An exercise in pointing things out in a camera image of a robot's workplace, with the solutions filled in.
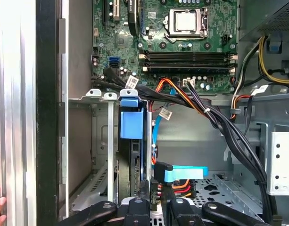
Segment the capacitor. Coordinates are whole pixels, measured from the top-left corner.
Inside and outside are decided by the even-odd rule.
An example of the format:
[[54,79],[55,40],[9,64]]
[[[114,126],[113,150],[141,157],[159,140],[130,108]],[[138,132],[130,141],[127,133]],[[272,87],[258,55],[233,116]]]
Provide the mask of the capacitor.
[[146,34],[149,34],[149,27],[146,27],[146,28],[145,28],[145,33],[146,33]]

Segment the white wire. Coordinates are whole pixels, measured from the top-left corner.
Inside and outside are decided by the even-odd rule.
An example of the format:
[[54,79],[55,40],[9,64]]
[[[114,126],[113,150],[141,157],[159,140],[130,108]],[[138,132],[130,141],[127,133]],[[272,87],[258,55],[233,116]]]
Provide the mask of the white wire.
[[238,86],[236,87],[234,94],[232,96],[232,100],[231,100],[231,108],[233,108],[233,101],[234,99],[237,97],[237,93],[239,92],[239,89],[241,87],[242,81],[244,79],[244,66],[246,64],[246,62],[248,61],[249,56],[251,55],[251,53],[254,51],[254,49],[259,45],[260,41],[262,40],[262,37],[257,41],[257,43],[254,45],[254,47],[250,50],[250,52],[245,56],[243,63],[242,63],[242,68],[240,71],[240,76],[239,76],[239,83]]

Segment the green circuit board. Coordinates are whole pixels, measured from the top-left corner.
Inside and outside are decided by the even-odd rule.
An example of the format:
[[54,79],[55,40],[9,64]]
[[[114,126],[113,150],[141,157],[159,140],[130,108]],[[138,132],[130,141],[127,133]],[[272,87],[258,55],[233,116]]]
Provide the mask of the green circuit board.
[[[231,74],[166,74],[166,73],[144,73],[139,66],[139,50],[149,51],[171,51],[171,52],[230,52],[236,53],[237,48],[237,0],[207,0],[210,4],[206,5],[206,0],[191,0],[194,3],[179,3],[179,0],[141,0],[141,34],[139,37],[131,36],[128,21],[128,9],[125,0],[119,0],[119,21],[114,21],[107,15],[108,21],[104,25],[103,18],[103,0],[94,0],[93,4],[93,47],[99,52],[99,63],[93,66],[93,75],[102,76],[103,69],[108,67],[109,57],[119,57],[120,67],[127,69],[127,72],[121,74],[123,80],[134,73],[139,82],[155,88],[160,78],[175,78],[179,83],[182,79],[203,78],[207,80],[195,80],[195,89],[199,93],[231,93]],[[165,39],[164,19],[171,9],[208,9],[208,36],[203,40],[178,40],[175,43]],[[145,34],[145,28],[149,28],[149,33]],[[226,45],[222,44],[222,37],[230,35]],[[166,48],[161,48],[160,43],[165,42]],[[201,83],[209,85],[210,90],[203,89]],[[169,92],[169,87],[165,87],[163,92]]]

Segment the cable tie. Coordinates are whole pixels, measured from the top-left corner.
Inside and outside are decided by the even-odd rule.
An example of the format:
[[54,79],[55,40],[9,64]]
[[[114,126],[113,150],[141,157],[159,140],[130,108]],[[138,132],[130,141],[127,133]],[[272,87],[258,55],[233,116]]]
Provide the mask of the cable tie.
[[204,111],[203,111],[203,113],[207,113],[207,112],[209,112],[210,111],[210,108],[206,108]]
[[267,182],[266,182],[266,181],[260,182],[260,181],[257,181],[257,180],[256,180],[256,181],[254,182],[254,184],[255,184],[255,185],[267,185]]

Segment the blue sata port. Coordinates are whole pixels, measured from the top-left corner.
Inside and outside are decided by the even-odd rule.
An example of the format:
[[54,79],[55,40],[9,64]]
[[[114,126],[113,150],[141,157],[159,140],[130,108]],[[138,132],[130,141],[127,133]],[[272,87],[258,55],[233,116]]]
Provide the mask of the blue sata port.
[[120,57],[118,56],[110,56],[108,61],[111,63],[119,63],[120,62]]
[[108,59],[108,64],[110,67],[118,68],[120,65],[120,57],[118,56],[110,56]]

